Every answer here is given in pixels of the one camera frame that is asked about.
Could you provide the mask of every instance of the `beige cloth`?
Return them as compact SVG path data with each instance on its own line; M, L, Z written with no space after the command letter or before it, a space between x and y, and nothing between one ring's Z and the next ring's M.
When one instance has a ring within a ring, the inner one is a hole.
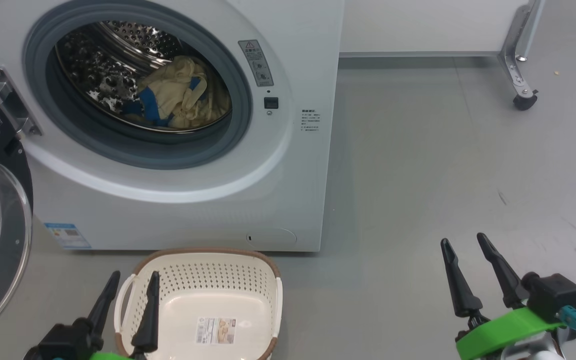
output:
M192 78L199 84L190 89ZM176 56L169 64L158 68L137 84L139 92L149 87L157 98L160 119L173 114L168 127L198 128L219 119L231 109L231 97L226 86L201 60Z

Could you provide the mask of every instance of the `metal hinge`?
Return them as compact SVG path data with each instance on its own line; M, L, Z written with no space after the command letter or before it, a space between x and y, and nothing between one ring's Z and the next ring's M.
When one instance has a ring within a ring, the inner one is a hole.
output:
M6 70L0 66L0 109L9 119L18 138L25 135L43 135L35 119L15 90Z

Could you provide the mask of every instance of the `basket bottom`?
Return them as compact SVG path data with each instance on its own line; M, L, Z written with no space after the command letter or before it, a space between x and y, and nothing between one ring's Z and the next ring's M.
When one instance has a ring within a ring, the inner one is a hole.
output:
M147 358L257 360L271 339L272 309L265 298L243 291L180 291L159 305L158 350Z

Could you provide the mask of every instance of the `laundry basket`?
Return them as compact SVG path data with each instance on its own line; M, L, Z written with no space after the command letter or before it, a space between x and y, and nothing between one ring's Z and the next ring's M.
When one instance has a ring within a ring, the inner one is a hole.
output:
M149 360L270 358L282 319L279 270L262 253L230 248L163 250L140 262L114 306L122 356L133 352L153 271L160 276L158 349L146 354Z

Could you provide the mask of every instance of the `front-loading washing machine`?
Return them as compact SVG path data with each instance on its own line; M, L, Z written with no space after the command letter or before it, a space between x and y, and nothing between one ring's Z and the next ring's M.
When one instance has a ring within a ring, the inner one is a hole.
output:
M34 214L67 249L319 250L342 18L343 0L0 0L0 124ZM144 121L140 84L178 57L221 107Z

